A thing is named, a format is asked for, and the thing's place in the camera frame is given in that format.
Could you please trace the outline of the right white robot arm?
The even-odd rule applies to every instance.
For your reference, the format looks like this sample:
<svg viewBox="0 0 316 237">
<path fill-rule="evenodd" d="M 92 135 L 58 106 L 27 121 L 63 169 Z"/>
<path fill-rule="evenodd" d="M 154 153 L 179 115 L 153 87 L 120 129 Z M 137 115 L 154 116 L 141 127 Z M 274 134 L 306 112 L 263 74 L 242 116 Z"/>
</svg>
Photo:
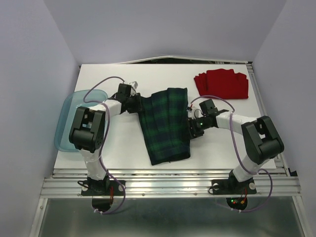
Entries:
<svg viewBox="0 0 316 237">
<path fill-rule="evenodd" d="M 246 156 L 237 155 L 239 165 L 234 168 L 226 180 L 212 181 L 214 193 L 227 191 L 238 193 L 254 184 L 253 177 L 262 169 L 262 166 L 284 151 L 284 143 L 269 116 L 260 118 L 245 117 L 231 111 L 219 110 L 214 102 L 214 96 L 206 96 L 199 108 L 189 105 L 188 136 L 195 139 L 204 135 L 209 128 L 221 128 L 242 135 Z"/>
</svg>

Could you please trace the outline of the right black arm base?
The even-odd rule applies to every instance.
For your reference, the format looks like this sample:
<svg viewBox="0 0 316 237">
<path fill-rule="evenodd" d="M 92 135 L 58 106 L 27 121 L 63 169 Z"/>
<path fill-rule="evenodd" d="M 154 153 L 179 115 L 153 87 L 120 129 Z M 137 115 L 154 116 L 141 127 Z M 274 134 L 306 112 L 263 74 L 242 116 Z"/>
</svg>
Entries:
<svg viewBox="0 0 316 237">
<path fill-rule="evenodd" d="M 257 194 L 253 178 L 239 182 L 233 171 L 230 171 L 227 179 L 213 179 L 208 188 L 211 195 L 228 195 L 227 205 L 232 210 L 245 211 L 248 205 L 248 195 Z"/>
</svg>

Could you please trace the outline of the green plaid skirt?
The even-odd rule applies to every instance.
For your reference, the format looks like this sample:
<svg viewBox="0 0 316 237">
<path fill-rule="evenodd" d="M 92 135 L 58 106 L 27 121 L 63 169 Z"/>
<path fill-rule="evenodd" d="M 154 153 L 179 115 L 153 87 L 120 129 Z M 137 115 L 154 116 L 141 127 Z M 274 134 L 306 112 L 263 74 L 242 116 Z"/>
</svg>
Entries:
<svg viewBox="0 0 316 237">
<path fill-rule="evenodd" d="M 190 158 L 188 90 L 168 88 L 141 97 L 141 103 L 143 111 L 138 118 L 151 165 Z"/>
</svg>

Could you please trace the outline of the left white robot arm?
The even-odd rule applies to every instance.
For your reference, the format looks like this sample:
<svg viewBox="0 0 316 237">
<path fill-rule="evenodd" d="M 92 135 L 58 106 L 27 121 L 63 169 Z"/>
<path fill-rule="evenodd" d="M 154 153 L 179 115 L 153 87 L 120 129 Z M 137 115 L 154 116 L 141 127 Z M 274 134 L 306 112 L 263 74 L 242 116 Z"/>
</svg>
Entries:
<svg viewBox="0 0 316 237">
<path fill-rule="evenodd" d="M 100 152 L 108 133 L 110 119 L 124 112 L 142 111 L 140 93 L 136 92 L 138 84 L 121 83 L 118 91 L 109 99 L 98 102 L 96 106 L 80 106 L 70 129 L 69 141 L 84 158 L 88 171 L 87 180 L 80 185 L 88 190 L 103 195 L 109 191 L 110 182 L 106 169 L 102 167 Z"/>
</svg>

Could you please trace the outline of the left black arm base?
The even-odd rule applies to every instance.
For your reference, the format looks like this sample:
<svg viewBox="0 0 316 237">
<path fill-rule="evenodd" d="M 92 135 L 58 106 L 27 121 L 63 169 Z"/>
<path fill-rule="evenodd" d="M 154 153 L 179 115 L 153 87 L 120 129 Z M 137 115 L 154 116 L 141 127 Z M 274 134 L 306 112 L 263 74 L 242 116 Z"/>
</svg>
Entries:
<svg viewBox="0 0 316 237">
<path fill-rule="evenodd" d="M 120 180 L 120 183 L 121 185 L 108 177 L 99 181 L 90 178 L 77 181 L 81 187 L 80 195 L 92 198 L 94 213 L 101 215 L 114 214 L 123 206 L 126 199 L 125 181 Z"/>
</svg>

